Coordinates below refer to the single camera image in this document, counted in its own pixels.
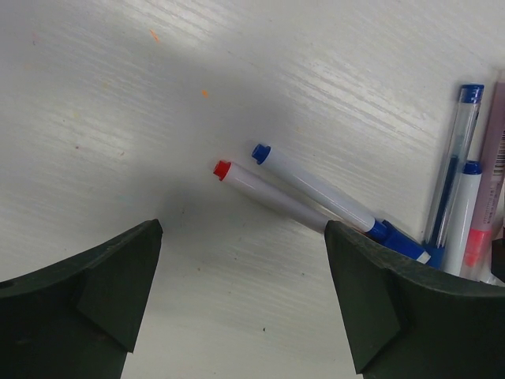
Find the pink marker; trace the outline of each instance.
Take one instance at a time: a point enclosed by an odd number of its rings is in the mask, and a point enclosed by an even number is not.
[[[482,179],[473,211],[460,276],[477,280],[491,248],[492,223],[503,185],[505,168],[505,71],[496,83],[481,155]]]

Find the wood grain surface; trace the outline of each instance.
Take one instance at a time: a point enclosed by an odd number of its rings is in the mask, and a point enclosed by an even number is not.
[[[211,168],[273,144],[422,238],[464,81],[479,155],[505,3],[1,4],[0,280],[158,217],[125,379],[355,377],[322,236]]]

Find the barcode label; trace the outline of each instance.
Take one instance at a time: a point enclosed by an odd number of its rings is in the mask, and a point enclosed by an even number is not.
[[[492,171],[492,176],[502,176],[505,169],[505,132],[502,134],[502,139],[499,141],[498,156],[496,157],[495,168]]]

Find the orange mark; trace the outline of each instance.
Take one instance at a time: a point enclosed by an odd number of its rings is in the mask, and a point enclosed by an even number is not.
[[[156,42],[159,42],[158,36],[156,35],[155,31],[152,29],[151,29],[151,34],[152,34],[152,38],[154,38]]]

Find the writing instrument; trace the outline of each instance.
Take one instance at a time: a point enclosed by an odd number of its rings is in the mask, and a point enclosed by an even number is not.
[[[279,150],[258,144],[252,152],[252,157],[261,167],[312,198],[359,231],[366,233],[374,241],[421,263],[428,261],[429,254],[413,239],[387,221],[376,220],[352,197],[322,178],[309,173]]]
[[[435,268],[440,268],[443,260],[447,227],[463,167],[468,158],[483,92],[484,85],[482,84],[465,84],[460,89],[451,140],[440,167],[426,227],[424,246],[432,256],[428,265]]]
[[[493,239],[492,224],[505,178],[505,72],[495,86],[481,153],[482,179],[466,243],[462,277],[476,280]]]
[[[324,233],[328,216],[292,198],[279,188],[234,162],[220,160],[214,174],[221,182],[244,193],[253,200],[286,214],[295,221],[319,233]]]
[[[442,264],[443,270],[451,275],[459,276],[461,272],[481,176],[481,165],[478,162],[466,162],[449,222]]]

